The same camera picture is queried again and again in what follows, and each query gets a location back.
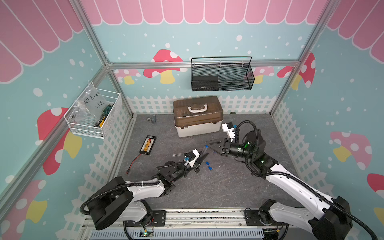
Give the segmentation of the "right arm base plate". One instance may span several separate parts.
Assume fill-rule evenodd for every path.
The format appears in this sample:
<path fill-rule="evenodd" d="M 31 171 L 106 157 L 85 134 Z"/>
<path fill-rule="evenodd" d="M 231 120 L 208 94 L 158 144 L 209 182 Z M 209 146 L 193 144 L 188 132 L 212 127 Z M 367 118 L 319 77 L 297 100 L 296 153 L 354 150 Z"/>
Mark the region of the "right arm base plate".
<path fill-rule="evenodd" d="M 247 226 L 277 226 L 283 227 L 286 224 L 282 222 L 276 222 L 272 219 L 271 215 L 266 211 L 260 211 L 259 209 L 246 208 L 244 210 L 245 220 Z"/>

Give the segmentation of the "clear test tube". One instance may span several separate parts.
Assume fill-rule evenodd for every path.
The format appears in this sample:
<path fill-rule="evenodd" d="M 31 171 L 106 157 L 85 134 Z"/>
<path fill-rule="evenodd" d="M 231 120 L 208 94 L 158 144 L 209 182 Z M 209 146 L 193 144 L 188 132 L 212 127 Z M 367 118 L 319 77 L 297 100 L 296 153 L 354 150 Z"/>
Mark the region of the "clear test tube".
<path fill-rule="evenodd" d="M 174 158 L 175 158 L 175 157 L 182 157 L 182 156 L 184 156 L 184 154 L 183 154 L 183 153 L 179 153 L 179 154 L 173 154 L 173 155 L 172 155 L 172 157 L 174 157 Z"/>

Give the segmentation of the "clear test tube diagonal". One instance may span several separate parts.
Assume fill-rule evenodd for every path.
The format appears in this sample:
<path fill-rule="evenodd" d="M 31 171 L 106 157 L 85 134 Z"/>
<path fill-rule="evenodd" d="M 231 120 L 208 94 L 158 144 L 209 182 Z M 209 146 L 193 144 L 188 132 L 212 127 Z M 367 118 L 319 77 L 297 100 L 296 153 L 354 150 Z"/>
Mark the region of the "clear test tube diagonal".
<path fill-rule="evenodd" d="M 199 152 L 200 153 L 200 155 L 199 155 L 200 159 L 204 159 L 208 155 L 208 148 L 209 148 L 209 146 L 205 145 L 203 147 L 203 150 Z"/>

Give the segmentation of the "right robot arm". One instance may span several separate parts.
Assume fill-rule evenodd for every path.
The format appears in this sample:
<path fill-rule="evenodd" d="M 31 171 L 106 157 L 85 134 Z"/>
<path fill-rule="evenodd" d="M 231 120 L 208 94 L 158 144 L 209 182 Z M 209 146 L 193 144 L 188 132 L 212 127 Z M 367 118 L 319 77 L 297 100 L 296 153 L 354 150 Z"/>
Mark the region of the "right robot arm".
<path fill-rule="evenodd" d="M 321 193 L 266 154 L 266 142 L 260 131 L 249 132 L 242 143 L 221 138 L 208 141 L 206 145 L 222 156 L 243 158 L 252 175 L 276 185 L 302 205 L 302 208 L 294 208 L 268 200 L 260 207 L 260 216 L 266 222 L 273 220 L 301 228 L 318 240 L 343 240 L 357 223 L 373 240 L 378 238 L 371 228 L 351 214 L 344 198 Z"/>

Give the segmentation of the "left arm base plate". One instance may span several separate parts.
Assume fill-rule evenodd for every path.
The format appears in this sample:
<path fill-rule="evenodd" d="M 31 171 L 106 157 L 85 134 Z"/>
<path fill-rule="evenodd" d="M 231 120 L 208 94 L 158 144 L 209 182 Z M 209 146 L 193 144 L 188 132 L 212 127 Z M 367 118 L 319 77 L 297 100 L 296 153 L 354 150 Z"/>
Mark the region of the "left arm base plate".
<path fill-rule="evenodd" d="M 166 221 L 166 211 L 152 211 L 147 213 L 138 222 L 126 221 L 128 227 L 164 227 Z"/>

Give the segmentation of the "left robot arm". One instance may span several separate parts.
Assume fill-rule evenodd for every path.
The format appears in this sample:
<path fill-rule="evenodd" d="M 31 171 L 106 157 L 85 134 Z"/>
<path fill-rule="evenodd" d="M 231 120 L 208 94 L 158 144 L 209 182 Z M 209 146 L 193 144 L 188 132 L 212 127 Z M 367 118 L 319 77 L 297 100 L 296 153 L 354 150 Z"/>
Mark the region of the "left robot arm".
<path fill-rule="evenodd" d="M 80 206 L 80 213 L 90 216 L 98 231 L 115 222 L 134 222 L 146 227 L 155 219 L 155 211 L 146 200 L 169 195 L 176 181 L 187 177 L 191 171 L 200 171 L 208 155 L 197 150 L 185 153 L 182 162 L 169 161 L 158 166 L 159 172 L 147 181 L 130 182 L 115 177 Z"/>

